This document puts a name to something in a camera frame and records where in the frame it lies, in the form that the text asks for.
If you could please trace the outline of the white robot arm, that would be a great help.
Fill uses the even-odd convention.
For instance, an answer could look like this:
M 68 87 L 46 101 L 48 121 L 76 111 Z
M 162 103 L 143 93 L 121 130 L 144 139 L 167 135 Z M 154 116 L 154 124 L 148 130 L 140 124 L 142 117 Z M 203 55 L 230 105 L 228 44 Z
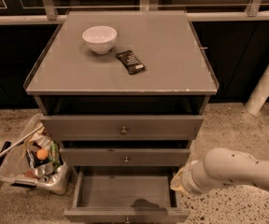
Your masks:
M 269 161 L 228 148 L 213 148 L 200 161 L 180 168 L 170 183 L 173 191 L 201 195 L 212 189 L 249 185 L 269 192 Z

